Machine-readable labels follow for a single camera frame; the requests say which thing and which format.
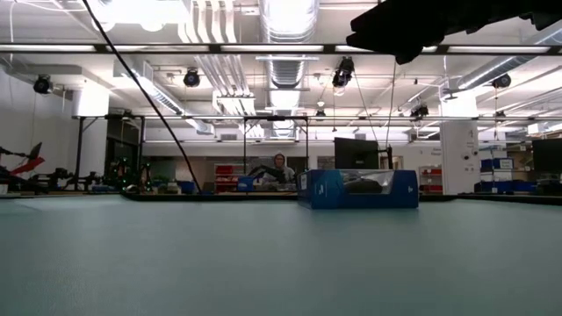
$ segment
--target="blue container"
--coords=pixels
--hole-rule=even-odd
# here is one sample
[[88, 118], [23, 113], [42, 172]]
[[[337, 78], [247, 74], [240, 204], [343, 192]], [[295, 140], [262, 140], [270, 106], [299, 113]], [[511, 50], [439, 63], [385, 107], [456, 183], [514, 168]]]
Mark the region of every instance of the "blue container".
[[513, 181], [513, 191], [535, 192], [537, 191], [537, 184], [533, 182]]
[[[370, 189], [379, 185], [378, 193]], [[417, 208], [419, 204], [413, 170], [309, 170], [299, 175], [298, 188], [299, 204], [310, 209]]]
[[492, 188], [496, 188], [498, 190], [498, 193], [513, 192], [514, 189], [513, 181], [483, 181], [481, 184], [483, 192], [492, 192]]
[[239, 192], [252, 192], [254, 191], [254, 177], [253, 176], [239, 176], [236, 189]]
[[192, 181], [178, 181], [177, 186], [182, 189], [182, 194], [193, 194], [195, 183]]

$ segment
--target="blue cardboard box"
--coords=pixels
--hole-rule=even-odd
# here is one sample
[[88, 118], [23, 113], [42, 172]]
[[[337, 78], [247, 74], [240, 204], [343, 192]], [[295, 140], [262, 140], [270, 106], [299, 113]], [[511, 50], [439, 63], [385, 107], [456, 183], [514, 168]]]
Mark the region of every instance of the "blue cardboard box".
[[417, 208], [413, 170], [309, 170], [299, 175], [299, 204], [310, 209]]

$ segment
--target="desk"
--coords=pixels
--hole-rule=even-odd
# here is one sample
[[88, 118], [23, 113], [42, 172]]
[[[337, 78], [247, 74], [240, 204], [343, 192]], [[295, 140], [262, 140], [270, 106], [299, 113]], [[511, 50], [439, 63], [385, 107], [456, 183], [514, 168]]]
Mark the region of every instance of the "desk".
[[0, 200], [2, 315], [562, 315], [559, 206]]

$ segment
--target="label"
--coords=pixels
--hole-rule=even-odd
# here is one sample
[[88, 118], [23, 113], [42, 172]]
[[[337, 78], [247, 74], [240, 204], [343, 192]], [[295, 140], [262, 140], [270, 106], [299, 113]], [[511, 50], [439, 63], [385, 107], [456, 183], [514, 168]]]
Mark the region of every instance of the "label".
[[300, 175], [300, 189], [306, 190], [306, 174]]
[[512, 169], [513, 161], [511, 159], [500, 159], [500, 169]]

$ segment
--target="pillar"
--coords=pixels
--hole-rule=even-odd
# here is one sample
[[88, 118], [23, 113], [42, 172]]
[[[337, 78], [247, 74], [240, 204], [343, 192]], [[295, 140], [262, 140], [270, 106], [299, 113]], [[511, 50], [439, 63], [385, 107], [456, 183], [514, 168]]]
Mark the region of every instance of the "pillar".
[[[86, 83], [82, 90], [74, 91], [73, 115], [104, 116], [108, 111], [108, 89], [97, 83]], [[86, 119], [84, 121], [80, 176], [87, 176], [91, 171], [95, 171], [99, 175], [104, 174], [107, 120], [99, 118], [93, 123], [92, 121], [93, 119]], [[73, 161], [76, 163], [76, 151], [70, 154], [74, 157]]]
[[[471, 91], [441, 101], [445, 117], [478, 117], [476, 98]], [[441, 123], [443, 194], [473, 193], [480, 181], [479, 131], [476, 121]]]

